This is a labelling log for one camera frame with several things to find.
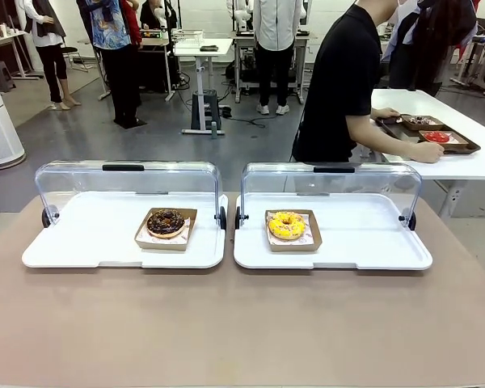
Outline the person's left hand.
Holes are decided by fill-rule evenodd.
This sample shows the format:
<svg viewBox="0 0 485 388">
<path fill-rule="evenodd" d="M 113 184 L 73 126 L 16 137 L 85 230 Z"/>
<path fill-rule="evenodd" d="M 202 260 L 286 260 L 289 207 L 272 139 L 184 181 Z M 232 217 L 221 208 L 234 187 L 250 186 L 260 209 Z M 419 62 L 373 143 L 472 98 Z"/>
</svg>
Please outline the person's left hand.
<svg viewBox="0 0 485 388">
<path fill-rule="evenodd" d="M 370 115 L 374 121 L 397 120 L 400 116 L 393 108 L 373 108 Z"/>
</svg>

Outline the person's right hand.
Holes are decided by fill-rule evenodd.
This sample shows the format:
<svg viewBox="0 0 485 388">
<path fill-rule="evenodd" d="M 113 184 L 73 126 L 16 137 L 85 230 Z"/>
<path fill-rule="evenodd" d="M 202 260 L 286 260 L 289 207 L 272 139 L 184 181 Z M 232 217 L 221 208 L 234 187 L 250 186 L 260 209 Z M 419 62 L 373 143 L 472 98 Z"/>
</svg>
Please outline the person's right hand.
<svg viewBox="0 0 485 388">
<path fill-rule="evenodd" d="M 422 163 L 435 163 L 444 155 L 443 146 L 433 142 L 421 142 L 413 144 L 409 152 L 409 158 Z"/>
</svg>

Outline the brown serving tray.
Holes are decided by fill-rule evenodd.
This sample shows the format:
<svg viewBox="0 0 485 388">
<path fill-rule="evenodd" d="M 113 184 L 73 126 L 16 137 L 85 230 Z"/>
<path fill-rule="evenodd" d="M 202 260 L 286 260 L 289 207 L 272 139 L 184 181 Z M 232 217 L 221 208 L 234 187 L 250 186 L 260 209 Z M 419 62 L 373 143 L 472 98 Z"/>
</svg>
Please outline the brown serving tray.
<svg viewBox="0 0 485 388">
<path fill-rule="evenodd" d="M 399 140 L 409 141 L 416 144 L 421 142 L 426 142 L 425 140 L 422 140 L 420 138 L 419 131 L 411 131 L 407 129 L 404 125 L 402 125 L 401 117 L 399 117 L 397 120 L 384 120 L 384 121 L 375 121 L 375 122 L 379 127 L 384 129 L 389 135 Z M 481 147 L 477 143 L 470 140 L 465 135 L 460 134 L 458 131 L 452 129 L 447 124 L 444 124 L 444 126 L 440 130 L 432 130 L 432 131 L 441 131 L 441 130 L 454 131 L 455 133 L 458 133 L 468 141 L 468 143 L 465 146 L 447 146 L 447 145 L 439 144 L 443 146 L 445 149 L 444 155 L 469 155 L 481 150 Z"/>
</svg>

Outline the cardboard box of dark sprinkled donut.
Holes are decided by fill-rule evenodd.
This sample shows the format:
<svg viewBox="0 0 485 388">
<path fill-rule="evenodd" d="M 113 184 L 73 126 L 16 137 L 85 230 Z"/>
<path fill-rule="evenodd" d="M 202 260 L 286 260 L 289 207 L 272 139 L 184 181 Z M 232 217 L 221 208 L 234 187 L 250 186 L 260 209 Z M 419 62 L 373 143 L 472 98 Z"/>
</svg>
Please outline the cardboard box of dark sprinkled donut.
<svg viewBox="0 0 485 388">
<path fill-rule="evenodd" d="M 428 118 L 430 118 L 432 121 L 433 121 L 433 124 L 431 125 L 417 125 L 417 124 L 412 124 L 409 122 L 409 119 L 412 117 L 413 115 L 408 115 L 408 114 L 403 114 L 401 115 L 401 124 L 404 125 L 407 129 L 411 130 L 411 131 L 420 131 L 420 130 L 428 130 L 428 131 L 432 131 L 432 130 L 440 130 L 444 124 L 432 117 L 432 116 L 426 116 Z"/>
</svg>

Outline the cardboard box of red donut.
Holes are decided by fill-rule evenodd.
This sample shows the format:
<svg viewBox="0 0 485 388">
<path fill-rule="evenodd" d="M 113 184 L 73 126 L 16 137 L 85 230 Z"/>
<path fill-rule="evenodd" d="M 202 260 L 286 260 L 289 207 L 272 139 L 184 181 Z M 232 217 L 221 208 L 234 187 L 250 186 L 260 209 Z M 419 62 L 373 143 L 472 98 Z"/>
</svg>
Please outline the cardboard box of red donut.
<svg viewBox="0 0 485 388">
<path fill-rule="evenodd" d="M 419 135 L 420 135 L 420 138 L 422 140 L 425 140 L 427 141 L 424 136 L 421 134 L 422 131 L 419 131 Z M 461 135 L 459 135 L 458 133 L 455 133 L 454 131 L 445 131 L 445 130 L 441 130 L 442 132 L 445 132 L 445 133 L 448 133 L 450 135 L 450 142 L 448 143 L 437 143 L 437 144 L 441 144 L 443 146 L 465 146 L 468 141 L 463 138 Z"/>
</svg>

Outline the person's right forearm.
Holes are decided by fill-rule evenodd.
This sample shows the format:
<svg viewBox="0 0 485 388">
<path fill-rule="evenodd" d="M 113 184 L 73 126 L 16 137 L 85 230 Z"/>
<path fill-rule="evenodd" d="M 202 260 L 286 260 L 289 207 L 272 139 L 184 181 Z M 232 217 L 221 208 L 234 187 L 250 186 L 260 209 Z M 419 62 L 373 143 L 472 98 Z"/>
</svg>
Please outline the person's right forearm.
<svg viewBox="0 0 485 388">
<path fill-rule="evenodd" d="M 415 160 L 415 144 L 392 138 L 372 125 L 369 116 L 346 116 L 350 138 L 371 150 Z"/>
</svg>

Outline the printed paper under yellow donut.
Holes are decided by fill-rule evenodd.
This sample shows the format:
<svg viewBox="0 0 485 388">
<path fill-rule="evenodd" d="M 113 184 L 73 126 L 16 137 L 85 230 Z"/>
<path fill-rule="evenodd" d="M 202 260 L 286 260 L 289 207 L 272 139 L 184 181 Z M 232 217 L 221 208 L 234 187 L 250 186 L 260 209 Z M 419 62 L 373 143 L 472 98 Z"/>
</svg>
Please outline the printed paper under yellow donut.
<svg viewBox="0 0 485 388">
<path fill-rule="evenodd" d="M 276 237 L 274 237 L 271 232 L 267 229 L 268 232 L 268 241 L 272 245 L 278 245 L 278 246 L 305 246 L 312 244 L 314 242 L 314 239 L 312 237 L 312 233 L 310 232 L 310 229 L 306 227 L 306 230 L 304 234 L 297 240 L 293 241 L 284 241 L 280 240 Z"/>
</svg>

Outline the yellow sprinkled donut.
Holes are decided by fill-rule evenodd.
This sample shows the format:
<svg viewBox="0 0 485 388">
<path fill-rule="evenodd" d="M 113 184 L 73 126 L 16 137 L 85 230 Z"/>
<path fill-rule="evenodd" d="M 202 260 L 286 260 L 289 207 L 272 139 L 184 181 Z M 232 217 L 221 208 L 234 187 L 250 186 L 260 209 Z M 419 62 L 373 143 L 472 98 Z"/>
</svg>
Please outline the yellow sprinkled donut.
<svg viewBox="0 0 485 388">
<path fill-rule="evenodd" d="M 268 216 L 268 230 L 284 241 L 299 239 L 306 230 L 302 215 L 295 212 L 276 212 Z"/>
</svg>

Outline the printed paper under chocolate donut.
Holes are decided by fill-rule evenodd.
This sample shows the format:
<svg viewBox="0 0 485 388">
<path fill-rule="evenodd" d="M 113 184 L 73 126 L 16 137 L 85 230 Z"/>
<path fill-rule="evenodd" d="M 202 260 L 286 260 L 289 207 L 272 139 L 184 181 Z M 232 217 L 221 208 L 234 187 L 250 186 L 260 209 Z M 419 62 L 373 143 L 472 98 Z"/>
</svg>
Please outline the printed paper under chocolate donut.
<svg viewBox="0 0 485 388">
<path fill-rule="evenodd" d="M 189 226 L 190 226 L 190 219 L 186 218 L 184 221 L 184 225 L 179 231 L 178 234 L 171 236 L 170 238 L 159 238 L 155 235 L 152 235 L 146 226 L 141 228 L 139 235 L 137 236 L 137 240 L 144 243 L 152 243 L 152 244 L 175 244 L 175 245 L 183 245 L 188 243 L 188 235 L 189 235 Z"/>
</svg>

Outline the cardboard box of chocolate donut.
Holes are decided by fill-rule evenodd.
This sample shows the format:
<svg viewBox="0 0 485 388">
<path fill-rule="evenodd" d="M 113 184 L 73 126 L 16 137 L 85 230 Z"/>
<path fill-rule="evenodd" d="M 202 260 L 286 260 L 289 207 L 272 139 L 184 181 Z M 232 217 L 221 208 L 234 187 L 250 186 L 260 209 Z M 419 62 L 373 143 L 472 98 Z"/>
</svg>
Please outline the cardboard box of chocolate donut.
<svg viewBox="0 0 485 388">
<path fill-rule="evenodd" d="M 145 218 L 143 219 L 142 223 L 140 224 L 135 237 L 134 241 L 135 243 L 141 248 L 145 250 L 160 250 L 160 251 L 186 251 L 188 247 L 187 244 L 183 245 L 175 245 L 175 244 L 152 244 L 152 243 L 147 243 L 147 242 L 140 242 L 137 240 L 137 236 L 139 235 L 141 228 L 143 226 L 146 226 L 146 221 L 149 218 L 150 214 L 160 210 L 160 209 L 174 209 L 180 212 L 183 215 L 183 218 L 189 218 L 190 219 L 190 226 L 189 226 L 189 235 L 188 235 L 188 243 L 191 240 L 191 235 L 192 231 L 196 222 L 196 215 L 197 215 L 197 210 L 196 209 L 177 209 L 177 208 L 152 208 L 149 210 L 149 212 L 146 214 Z"/>
</svg>

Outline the white side table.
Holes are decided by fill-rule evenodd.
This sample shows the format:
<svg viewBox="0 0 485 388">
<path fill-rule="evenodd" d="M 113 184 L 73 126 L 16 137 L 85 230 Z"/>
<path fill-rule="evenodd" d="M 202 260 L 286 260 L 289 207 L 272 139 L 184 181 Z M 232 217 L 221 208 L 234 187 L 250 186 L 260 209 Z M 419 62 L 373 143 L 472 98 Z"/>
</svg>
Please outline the white side table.
<svg viewBox="0 0 485 388">
<path fill-rule="evenodd" d="M 428 113 L 480 146 L 479 151 L 469 156 L 445 156 L 434 164 L 405 161 L 389 154 L 382 156 L 388 162 L 404 162 L 415 168 L 424 180 L 449 181 L 451 185 L 438 215 L 442 219 L 451 218 L 467 183 L 485 181 L 485 126 L 423 91 L 376 89 L 372 105 L 405 113 Z"/>
</svg>

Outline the clear display lid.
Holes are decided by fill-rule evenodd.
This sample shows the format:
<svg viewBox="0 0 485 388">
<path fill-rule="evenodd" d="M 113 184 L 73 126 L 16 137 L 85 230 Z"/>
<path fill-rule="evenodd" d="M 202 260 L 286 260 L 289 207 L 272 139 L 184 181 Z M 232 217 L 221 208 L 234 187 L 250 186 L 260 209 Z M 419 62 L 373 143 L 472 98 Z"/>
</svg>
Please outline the clear display lid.
<svg viewBox="0 0 485 388">
<path fill-rule="evenodd" d="M 331 194 L 378 194 L 397 207 L 394 216 L 411 231 L 416 228 L 415 206 L 422 178 L 406 164 L 380 162 L 252 162 L 244 167 L 235 228 L 250 219 L 250 194 L 277 196 L 329 196 Z"/>
<path fill-rule="evenodd" d="M 43 227 L 55 224 L 64 205 L 77 194 L 98 192 L 168 196 L 206 195 L 213 219 L 226 229 L 227 205 L 222 198 L 221 173 L 211 162 L 54 161 L 40 167 L 35 185 L 44 206 Z"/>
</svg>

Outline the bystander in white jacket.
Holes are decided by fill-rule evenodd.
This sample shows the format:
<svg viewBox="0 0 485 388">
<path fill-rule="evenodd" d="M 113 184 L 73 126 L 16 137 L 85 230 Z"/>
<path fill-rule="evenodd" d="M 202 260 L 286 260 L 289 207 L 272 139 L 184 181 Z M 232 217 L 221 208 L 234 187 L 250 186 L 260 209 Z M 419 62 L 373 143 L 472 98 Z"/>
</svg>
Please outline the bystander in white jacket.
<svg viewBox="0 0 485 388">
<path fill-rule="evenodd" d="M 276 78 L 276 114 L 289 112 L 289 67 L 302 13 L 302 0 L 254 0 L 255 57 L 259 72 L 257 111 L 267 115 L 272 77 Z"/>
</svg>

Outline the grey step stool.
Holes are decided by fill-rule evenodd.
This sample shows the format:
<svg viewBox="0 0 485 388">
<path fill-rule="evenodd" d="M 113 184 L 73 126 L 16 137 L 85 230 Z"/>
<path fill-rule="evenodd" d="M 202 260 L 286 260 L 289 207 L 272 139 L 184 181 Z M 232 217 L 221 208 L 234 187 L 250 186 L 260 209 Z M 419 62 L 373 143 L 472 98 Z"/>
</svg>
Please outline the grey step stool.
<svg viewBox="0 0 485 388">
<path fill-rule="evenodd" d="M 215 90 L 203 90 L 204 100 L 204 119 L 200 118 L 200 106 L 198 91 L 192 94 L 192 108 L 191 108 L 191 125 L 190 129 L 200 130 L 200 125 L 205 124 L 207 131 L 212 129 L 212 123 L 216 123 L 215 127 L 218 133 L 221 133 L 221 116 L 218 105 L 217 92 Z"/>
</svg>

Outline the bystander in dark vest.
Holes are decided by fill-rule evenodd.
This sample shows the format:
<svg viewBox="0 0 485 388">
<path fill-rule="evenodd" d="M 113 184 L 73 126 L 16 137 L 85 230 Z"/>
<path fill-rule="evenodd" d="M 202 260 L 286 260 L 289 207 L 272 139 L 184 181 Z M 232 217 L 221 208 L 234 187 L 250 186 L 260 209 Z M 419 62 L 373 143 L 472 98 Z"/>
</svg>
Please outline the bystander in dark vest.
<svg viewBox="0 0 485 388">
<path fill-rule="evenodd" d="M 65 31 L 49 0 L 22 0 L 26 16 L 24 31 L 32 35 L 40 57 L 54 109 L 66 111 L 81 104 L 70 94 L 62 52 Z"/>
</svg>

